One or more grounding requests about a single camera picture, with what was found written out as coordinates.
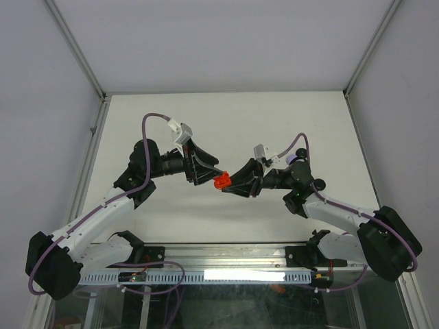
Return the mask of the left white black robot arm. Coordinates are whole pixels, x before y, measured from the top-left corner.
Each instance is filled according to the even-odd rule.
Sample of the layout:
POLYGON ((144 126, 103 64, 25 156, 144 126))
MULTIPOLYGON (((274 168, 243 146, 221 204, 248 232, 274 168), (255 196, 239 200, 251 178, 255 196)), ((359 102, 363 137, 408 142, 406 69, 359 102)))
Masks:
POLYGON ((197 186, 223 173, 218 163, 191 139, 165 154, 152 139, 138 141, 126 170, 92 210, 51 234, 37 232, 30 239, 25 264, 30 293, 61 300, 89 274, 119 263, 140 264, 144 242, 130 231, 116 232, 105 243, 95 239, 152 195, 155 178, 183 173, 197 186))

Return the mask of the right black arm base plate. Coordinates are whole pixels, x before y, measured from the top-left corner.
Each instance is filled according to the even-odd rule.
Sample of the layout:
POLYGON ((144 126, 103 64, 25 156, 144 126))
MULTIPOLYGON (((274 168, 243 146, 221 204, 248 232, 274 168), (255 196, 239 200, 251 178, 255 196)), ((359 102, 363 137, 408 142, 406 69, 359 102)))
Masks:
POLYGON ((286 266, 288 268, 304 267, 316 271, 318 267, 329 268, 347 267, 347 261, 342 259, 328 259, 317 248, 307 245, 289 245, 284 248, 286 266))

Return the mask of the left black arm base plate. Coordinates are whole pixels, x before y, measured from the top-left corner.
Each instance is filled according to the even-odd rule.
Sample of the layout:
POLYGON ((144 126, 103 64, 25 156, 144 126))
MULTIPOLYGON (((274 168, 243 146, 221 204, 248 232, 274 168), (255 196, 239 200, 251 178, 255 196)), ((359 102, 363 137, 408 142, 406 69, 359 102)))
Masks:
MULTIPOLYGON (((121 265, 109 265, 108 268, 126 267, 127 264, 135 264, 137 267, 146 267, 146 263, 156 263, 165 259, 165 247, 162 245, 144 245, 134 249, 127 261, 121 265)), ((162 264, 148 265, 148 268, 163 268, 162 264)))

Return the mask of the red round charging case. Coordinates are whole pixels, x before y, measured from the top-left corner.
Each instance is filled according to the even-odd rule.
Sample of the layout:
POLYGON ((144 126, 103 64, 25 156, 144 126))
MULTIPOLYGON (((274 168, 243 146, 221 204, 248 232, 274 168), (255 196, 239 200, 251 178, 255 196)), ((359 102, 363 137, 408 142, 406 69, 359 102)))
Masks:
POLYGON ((213 184, 216 189, 223 190, 232 185, 232 180, 230 178, 229 173, 225 175, 221 174, 213 178, 213 184))

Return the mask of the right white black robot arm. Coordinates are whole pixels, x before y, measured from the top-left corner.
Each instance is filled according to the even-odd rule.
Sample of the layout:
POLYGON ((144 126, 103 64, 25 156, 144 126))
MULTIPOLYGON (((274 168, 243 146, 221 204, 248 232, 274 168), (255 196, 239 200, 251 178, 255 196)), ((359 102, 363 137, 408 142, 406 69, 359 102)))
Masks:
POLYGON ((312 234, 301 261, 305 267, 345 260, 366 265, 389 282, 417 269, 422 246, 393 208, 368 210, 331 199, 323 193, 324 180, 312 176, 307 160, 293 160, 284 169, 264 169, 250 159, 235 174, 215 178, 214 186, 240 197, 256 197, 263 189, 286 190, 283 201, 293 215, 340 229, 312 234))

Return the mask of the black round charging case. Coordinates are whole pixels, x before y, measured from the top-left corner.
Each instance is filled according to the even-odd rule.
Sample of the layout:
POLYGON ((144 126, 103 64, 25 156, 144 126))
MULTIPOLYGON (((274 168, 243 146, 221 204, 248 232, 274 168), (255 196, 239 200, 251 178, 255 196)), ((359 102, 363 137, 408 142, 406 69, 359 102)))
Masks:
POLYGON ((296 150, 296 156, 300 159, 307 159, 308 158, 308 151, 305 148, 299 148, 296 150))

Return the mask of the purple round charging case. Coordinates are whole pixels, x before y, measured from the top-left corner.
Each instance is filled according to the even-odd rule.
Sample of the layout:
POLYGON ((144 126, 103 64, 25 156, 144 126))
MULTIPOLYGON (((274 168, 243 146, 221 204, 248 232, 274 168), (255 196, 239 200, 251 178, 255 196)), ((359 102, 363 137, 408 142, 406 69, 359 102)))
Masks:
POLYGON ((299 157, 296 154, 290 154, 286 158, 286 163, 287 163, 287 165, 290 165, 291 163, 297 161, 298 159, 299 159, 299 157))

